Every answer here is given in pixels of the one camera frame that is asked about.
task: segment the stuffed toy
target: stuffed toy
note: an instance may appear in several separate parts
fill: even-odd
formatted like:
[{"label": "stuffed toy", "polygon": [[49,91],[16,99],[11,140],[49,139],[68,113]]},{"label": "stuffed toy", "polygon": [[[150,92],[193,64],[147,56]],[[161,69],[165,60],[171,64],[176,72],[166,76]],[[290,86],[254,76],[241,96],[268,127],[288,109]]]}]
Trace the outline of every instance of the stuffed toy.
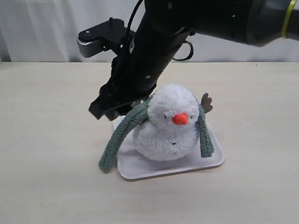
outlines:
[{"label": "stuffed toy", "polygon": [[185,87],[169,84],[136,105],[114,130],[99,162],[108,173],[119,148],[133,131],[135,149],[154,161],[172,161],[186,156],[198,143],[202,158],[214,152],[205,114],[212,110],[212,99],[205,93],[198,102]]}]

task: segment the white plate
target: white plate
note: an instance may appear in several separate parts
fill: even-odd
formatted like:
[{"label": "white plate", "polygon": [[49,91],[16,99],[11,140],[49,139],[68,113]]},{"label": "white plate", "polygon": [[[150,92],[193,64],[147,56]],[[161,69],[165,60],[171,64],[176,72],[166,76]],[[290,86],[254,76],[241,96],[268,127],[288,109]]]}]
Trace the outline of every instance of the white plate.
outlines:
[{"label": "white plate", "polygon": [[[114,130],[123,118],[124,116],[119,116],[115,120]],[[200,156],[200,144],[198,143],[194,150],[182,159],[166,162],[152,161],[145,158],[134,149],[132,132],[130,132],[123,141],[117,154],[118,172],[126,180],[137,180],[212,168],[221,165],[225,160],[225,155],[208,121],[206,121],[206,125],[214,145],[214,153],[212,157],[202,158]]]}]

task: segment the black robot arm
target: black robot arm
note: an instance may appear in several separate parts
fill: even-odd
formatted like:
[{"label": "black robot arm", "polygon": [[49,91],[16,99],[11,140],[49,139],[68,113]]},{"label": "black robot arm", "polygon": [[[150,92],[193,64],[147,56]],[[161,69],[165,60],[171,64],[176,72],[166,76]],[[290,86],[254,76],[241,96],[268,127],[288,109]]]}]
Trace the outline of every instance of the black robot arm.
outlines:
[{"label": "black robot arm", "polygon": [[100,119],[126,115],[145,100],[189,35],[196,33],[257,47],[280,37],[299,40],[296,0],[144,0],[145,13],[136,32],[128,23],[110,18],[79,33],[84,57],[112,50],[111,77],[100,88],[89,111]]}]

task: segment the white backdrop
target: white backdrop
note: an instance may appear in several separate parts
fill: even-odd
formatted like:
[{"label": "white backdrop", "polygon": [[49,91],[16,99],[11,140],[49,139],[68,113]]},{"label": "white backdrop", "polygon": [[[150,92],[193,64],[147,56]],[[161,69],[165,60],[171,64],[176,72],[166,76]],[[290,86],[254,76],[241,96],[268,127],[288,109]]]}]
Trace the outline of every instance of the white backdrop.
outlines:
[{"label": "white backdrop", "polygon": [[[86,59],[76,44],[78,33],[109,19],[127,24],[137,0],[0,0],[0,58],[13,62],[110,62],[113,52]],[[144,13],[139,8],[136,30]],[[299,42],[279,39],[256,48],[203,35],[188,38],[194,44],[192,62],[299,62]],[[182,47],[176,58],[189,53]]]}]

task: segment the orange nose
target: orange nose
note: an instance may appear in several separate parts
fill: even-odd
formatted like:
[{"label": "orange nose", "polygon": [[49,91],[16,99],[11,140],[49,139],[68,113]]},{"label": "orange nose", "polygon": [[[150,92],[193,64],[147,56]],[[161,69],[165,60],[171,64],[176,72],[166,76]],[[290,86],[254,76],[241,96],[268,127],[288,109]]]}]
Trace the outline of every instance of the orange nose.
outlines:
[{"label": "orange nose", "polygon": [[188,123],[188,116],[185,113],[177,114],[177,115],[174,115],[174,117],[172,118],[172,121],[176,125],[186,125]]}]

